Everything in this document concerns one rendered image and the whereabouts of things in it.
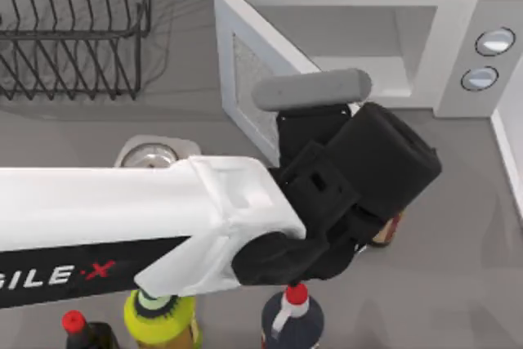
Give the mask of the pale microwave oven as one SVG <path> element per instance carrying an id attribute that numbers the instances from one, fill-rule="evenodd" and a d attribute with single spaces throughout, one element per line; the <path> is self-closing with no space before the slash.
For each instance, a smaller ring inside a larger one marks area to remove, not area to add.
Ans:
<path id="1" fill-rule="evenodd" d="M 442 118 L 487 118 L 523 56 L 521 0 L 245 0 L 322 70 L 358 68 L 371 97 Z M 476 40 L 508 28 L 516 41 L 485 57 Z M 461 77 L 490 66 L 498 80 L 470 92 Z"/>

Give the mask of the dark bottle with red-white cap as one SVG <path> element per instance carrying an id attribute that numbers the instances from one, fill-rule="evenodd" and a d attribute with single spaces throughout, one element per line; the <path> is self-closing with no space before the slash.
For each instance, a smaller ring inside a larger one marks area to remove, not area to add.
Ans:
<path id="1" fill-rule="evenodd" d="M 261 349 L 319 349 L 324 312 L 305 284 L 274 294 L 261 313 Z"/>

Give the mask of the brown bottle with tan label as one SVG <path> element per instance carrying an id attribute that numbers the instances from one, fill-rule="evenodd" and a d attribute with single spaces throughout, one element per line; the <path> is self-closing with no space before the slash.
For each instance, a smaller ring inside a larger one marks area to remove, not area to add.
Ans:
<path id="1" fill-rule="evenodd" d="M 387 221 L 386 225 L 371 239 L 369 246 L 374 248 L 385 248 L 389 246 L 395 237 L 397 227 L 404 213 L 398 213 Z"/>

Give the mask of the white microwave door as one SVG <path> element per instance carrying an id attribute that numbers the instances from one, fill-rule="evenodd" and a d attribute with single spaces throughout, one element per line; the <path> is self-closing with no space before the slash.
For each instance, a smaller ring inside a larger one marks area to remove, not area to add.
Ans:
<path id="1" fill-rule="evenodd" d="M 223 110 L 272 164 L 279 162 L 275 116 L 253 103 L 255 85 L 320 69 L 245 0 L 214 0 Z"/>

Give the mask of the dark bottle with red cap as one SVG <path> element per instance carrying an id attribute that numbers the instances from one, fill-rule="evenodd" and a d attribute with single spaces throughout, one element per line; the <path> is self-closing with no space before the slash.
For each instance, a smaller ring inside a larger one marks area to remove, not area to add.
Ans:
<path id="1" fill-rule="evenodd" d="M 78 310 L 64 313 L 61 325 L 67 334 L 65 349 L 121 349 L 109 324 L 88 322 Z"/>

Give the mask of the yellow-green bottle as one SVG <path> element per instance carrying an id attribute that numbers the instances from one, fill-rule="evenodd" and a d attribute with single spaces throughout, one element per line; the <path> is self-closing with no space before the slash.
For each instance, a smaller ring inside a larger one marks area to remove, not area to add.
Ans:
<path id="1" fill-rule="evenodd" d="M 138 349 L 201 349 L 194 297 L 152 298 L 140 290 L 127 297 L 123 321 Z"/>

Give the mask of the grey microwave knob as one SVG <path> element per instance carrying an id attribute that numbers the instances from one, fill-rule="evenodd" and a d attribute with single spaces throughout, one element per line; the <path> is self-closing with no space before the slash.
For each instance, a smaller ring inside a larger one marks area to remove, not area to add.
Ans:
<path id="1" fill-rule="evenodd" d="M 470 92 L 480 92 L 492 87 L 498 80 L 498 71 L 490 66 L 468 70 L 461 77 L 461 86 Z"/>
<path id="2" fill-rule="evenodd" d="M 482 56 L 497 56 L 508 51 L 516 41 L 515 33 L 505 27 L 484 32 L 475 43 L 476 52 Z"/>

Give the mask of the white base with metal disc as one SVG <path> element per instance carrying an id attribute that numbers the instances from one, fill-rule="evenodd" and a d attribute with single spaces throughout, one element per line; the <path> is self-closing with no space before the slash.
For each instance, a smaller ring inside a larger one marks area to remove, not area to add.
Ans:
<path id="1" fill-rule="evenodd" d="M 116 168 L 169 168 L 181 159 L 200 154 L 199 145 L 190 140 L 138 135 L 126 141 L 118 153 L 114 166 Z"/>

